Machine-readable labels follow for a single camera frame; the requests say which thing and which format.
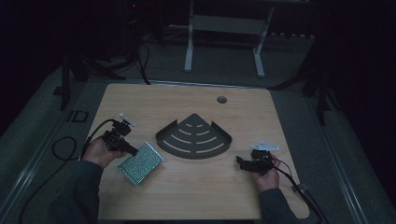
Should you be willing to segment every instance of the gray floor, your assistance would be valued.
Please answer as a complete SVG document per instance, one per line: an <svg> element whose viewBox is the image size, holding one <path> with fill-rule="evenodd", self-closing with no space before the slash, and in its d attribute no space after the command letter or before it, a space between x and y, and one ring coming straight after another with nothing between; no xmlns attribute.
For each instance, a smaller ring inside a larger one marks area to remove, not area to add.
<svg viewBox="0 0 396 224"><path fill-rule="evenodd" d="M269 35L262 53L266 76L257 78L251 49L214 48L197 39L192 72L185 73L183 38L172 39L175 42L164 47L150 41L150 37L146 39L149 48L146 72L153 84L183 82L255 88L272 86L294 76L314 40ZM141 55L145 59L148 52L142 48ZM128 77L124 82L143 83L135 66L117 73ZM50 75L32 96L0 139L0 214L5 215L2 219L5 223L18 222L29 196L63 163L51 153L56 140L65 136L76 138L76 155L79 153L106 85L111 82L115 80L98 76L90 78L88 83L73 81L72 101L64 112L59 111L60 97L52 95L61 84L60 70ZM304 98L300 93L302 85L303 82L271 92L301 182L309 186L330 223L394 223L396 213L344 114L332 108L325 113L326 126L319 125L313 112L316 98ZM72 110L89 112L87 121L67 122ZM72 147L69 141L56 146L65 156ZM41 160L37 164L29 163L32 158ZM68 163L37 193L25 211L23 223L43 222L51 200L62 191L72 167L72 163ZM17 191L17 187L22 186L17 180L25 180L30 185ZM302 223L316 221L311 213Z"/></svg>

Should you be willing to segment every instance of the dark background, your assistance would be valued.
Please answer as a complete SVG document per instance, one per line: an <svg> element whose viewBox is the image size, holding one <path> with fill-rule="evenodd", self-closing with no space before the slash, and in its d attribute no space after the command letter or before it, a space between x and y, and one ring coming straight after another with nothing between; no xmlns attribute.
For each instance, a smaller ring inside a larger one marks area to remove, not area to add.
<svg viewBox="0 0 396 224"><path fill-rule="evenodd" d="M161 9L163 24L188 23L188 1L147 2L148 14ZM395 205L392 173L396 168L393 140L396 4L390 0L338 1L335 7L327 5L334 1L312 3L278 3L270 32L317 37L316 45L321 50L314 52L315 57L322 58L325 63L321 65L331 71L330 87ZM0 134L18 116L42 81L60 66L63 52L74 48L93 58L109 56L112 43L103 36L106 28L98 22L95 10L101 4L106 4L106 0L0 3L3 106ZM221 5L199 9L208 14L214 9L225 14L237 13L235 8ZM145 23L155 26L158 21Z"/></svg>

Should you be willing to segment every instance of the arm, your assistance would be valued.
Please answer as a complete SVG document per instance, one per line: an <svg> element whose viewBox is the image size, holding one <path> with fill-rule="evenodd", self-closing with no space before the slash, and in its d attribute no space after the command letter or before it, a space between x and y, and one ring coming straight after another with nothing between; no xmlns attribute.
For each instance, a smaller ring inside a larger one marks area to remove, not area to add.
<svg viewBox="0 0 396 224"><path fill-rule="evenodd" d="M97 223L99 184L103 170L125 152L110 152L99 138L75 163L65 191L49 207L47 223Z"/></svg>
<svg viewBox="0 0 396 224"><path fill-rule="evenodd" d="M275 160L275 167L280 162ZM290 210L288 202L279 189L279 174L276 169L271 169L266 175L250 173L259 189L260 208L262 223L290 224L298 223L299 220Z"/></svg>

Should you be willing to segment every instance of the light wood surface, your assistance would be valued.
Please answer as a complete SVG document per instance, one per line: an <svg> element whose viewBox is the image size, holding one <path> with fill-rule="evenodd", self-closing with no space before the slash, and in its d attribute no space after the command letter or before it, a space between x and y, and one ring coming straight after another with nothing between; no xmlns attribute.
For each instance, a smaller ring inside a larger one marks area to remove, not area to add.
<svg viewBox="0 0 396 224"><path fill-rule="evenodd" d="M218 96L228 102L219 104ZM274 154L289 165L299 183L267 90L110 84L91 132L106 119L121 120L121 112L136 123L126 141L135 147L149 142L165 160L137 187L117 168L126 157L110 163L100 185L100 219L259 219L258 191L249 174L239 169L235 156L250 160L250 146L262 140L280 147ZM226 131L233 138L230 149L214 158L188 160L157 146L156 132L192 113ZM98 134L110 128L104 126ZM287 171L283 164L279 168ZM307 217L306 204L283 175L280 185L294 214Z"/></svg>

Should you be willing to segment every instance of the dark sleeve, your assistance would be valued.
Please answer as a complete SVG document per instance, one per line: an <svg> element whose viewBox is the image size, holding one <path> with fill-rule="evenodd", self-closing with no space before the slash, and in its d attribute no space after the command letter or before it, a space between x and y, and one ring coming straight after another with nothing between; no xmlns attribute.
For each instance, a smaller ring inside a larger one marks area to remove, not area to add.
<svg viewBox="0 0 396 224"><path fill-rule="evenodd" d="M299 223L298 218L290 210L280 189L268 189L259 194L262 223L290 224Z"/></svg>
<svg viewBox="0 0 396 224"><path fill-rule="evenodd" d="M49 207L47 223L97 223L103 168L78 161L65 191Z"/></svg>

